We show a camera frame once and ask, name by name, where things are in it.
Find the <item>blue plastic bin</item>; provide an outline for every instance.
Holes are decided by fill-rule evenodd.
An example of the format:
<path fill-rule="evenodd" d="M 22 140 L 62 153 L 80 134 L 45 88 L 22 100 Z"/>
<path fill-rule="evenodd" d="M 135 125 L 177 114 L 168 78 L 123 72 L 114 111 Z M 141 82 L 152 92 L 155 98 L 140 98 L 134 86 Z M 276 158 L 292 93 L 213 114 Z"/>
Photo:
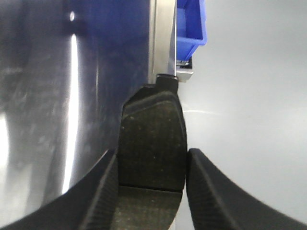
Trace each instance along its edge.
<path fill-rule="evenodd" d="M 188 61 L 207 42 L 204 0 L 177 0 L 177 60 Z"/>

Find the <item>textured rubber surface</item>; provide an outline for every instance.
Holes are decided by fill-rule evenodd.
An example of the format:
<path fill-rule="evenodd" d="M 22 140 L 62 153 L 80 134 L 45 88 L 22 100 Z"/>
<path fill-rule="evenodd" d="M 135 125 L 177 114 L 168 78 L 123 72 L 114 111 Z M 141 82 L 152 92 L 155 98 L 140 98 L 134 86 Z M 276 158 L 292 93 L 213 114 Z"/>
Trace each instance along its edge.
<path fill-rule="evenodd" d="M 119 183 L 181 192 L 187 139 L 175 79 L 158 78 L 124 107 L 118 145 Z"/>
<path fill-rule="evenodd" d="M 187 193 L 195 230 L 307 230 L 244 192 L 199 149 L 189 151 Z"/>
<path fill-rule="evenodd" d="M 182 197 L 187 138 L 178 81 L 161 76 L 125 105 L 112 230 L 168 230 Z"/>
<path fill-rule="evenodd" d="M 168 230 L 177 213 L 181 193 L 119 187 L 112 230 Z"/>
<path fill-rule="evenodd" d="M 109 230 L 118 197 L 114 151 L 66 194 L 1 230 Z"/>

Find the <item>scratched metal surface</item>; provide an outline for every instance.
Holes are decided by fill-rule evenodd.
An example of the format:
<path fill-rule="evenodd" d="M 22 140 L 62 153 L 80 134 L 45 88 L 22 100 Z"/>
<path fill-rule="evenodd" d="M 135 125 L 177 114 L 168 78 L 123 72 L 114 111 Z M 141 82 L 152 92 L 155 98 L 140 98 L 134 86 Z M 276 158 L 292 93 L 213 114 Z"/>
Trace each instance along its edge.
<path fill-rule="evenodd" d="M 52 201 L 118 141 L 148 75 L 149 1 L 0 1 L 0 226 Z"/>

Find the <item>white background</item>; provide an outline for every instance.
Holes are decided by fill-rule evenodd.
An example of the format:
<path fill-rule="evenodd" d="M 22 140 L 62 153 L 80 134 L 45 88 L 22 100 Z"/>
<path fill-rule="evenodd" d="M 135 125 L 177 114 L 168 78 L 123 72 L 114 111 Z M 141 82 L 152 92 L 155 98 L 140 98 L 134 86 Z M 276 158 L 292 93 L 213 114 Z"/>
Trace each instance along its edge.
<path fill-rule="evenodd" d="M 307 0 L 207 0 L 208 43 L 179 86 L 189 148 L 307 223 Z M 192 230 L 187 201 L 177 230 Z"/>

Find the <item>curved metal panel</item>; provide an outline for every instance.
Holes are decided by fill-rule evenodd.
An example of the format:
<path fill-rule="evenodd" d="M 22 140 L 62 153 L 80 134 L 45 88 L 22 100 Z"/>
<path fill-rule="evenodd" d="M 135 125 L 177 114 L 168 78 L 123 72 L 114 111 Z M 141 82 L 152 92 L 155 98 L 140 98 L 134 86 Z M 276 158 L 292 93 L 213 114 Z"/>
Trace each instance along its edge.
<path fill-rule="evenodd" d="M 148 81 L 149 2 L 0 1 L 0 226 L 49 203 L 115 148 Z"/>

